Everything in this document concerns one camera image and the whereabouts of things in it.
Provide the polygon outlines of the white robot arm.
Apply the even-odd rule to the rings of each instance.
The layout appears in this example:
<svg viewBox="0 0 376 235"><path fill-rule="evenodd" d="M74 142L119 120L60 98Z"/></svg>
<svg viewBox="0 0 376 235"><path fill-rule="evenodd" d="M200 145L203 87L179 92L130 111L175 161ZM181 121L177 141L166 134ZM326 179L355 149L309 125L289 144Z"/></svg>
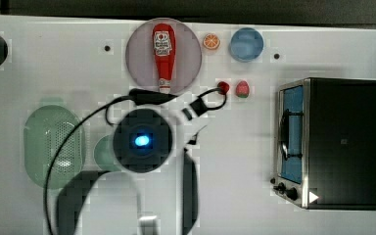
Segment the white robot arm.
<svg viewBox="0 0 376 235"><path fill-rule="evenodd" d="M191 235L198 176L186 147L207 125L205 102L143 106L117 124L114 170L83 171L57 198L56 235Z"/></svg>

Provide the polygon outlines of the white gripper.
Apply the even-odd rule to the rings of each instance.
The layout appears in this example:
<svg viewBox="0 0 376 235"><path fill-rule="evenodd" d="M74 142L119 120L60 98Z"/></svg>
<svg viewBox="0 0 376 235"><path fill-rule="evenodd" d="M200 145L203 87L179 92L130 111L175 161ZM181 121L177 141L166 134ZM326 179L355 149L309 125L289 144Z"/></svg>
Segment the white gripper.
<svg viewBox="0 0 376 235"><path fill-rule="evenodd" d="M183 98L175 100L176 146L184 147L190 140L209 124L207 107L201 98L185 101Z"/></svg>

